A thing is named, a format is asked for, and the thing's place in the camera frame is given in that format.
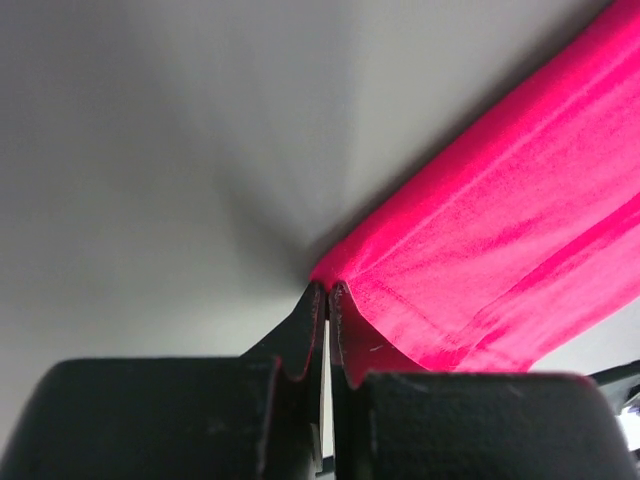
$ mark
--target pink cloth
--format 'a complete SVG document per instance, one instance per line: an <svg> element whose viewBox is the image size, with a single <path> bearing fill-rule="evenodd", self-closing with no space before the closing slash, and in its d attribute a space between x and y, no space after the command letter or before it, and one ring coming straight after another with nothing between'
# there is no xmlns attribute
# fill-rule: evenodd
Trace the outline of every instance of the pink cloth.
<svg viewBox="0 0 640 480"><path fill-rule="evenodd" d="M640 295L639 223L640 1L619 0L312 279L425 368L524 371Z"/></svg>

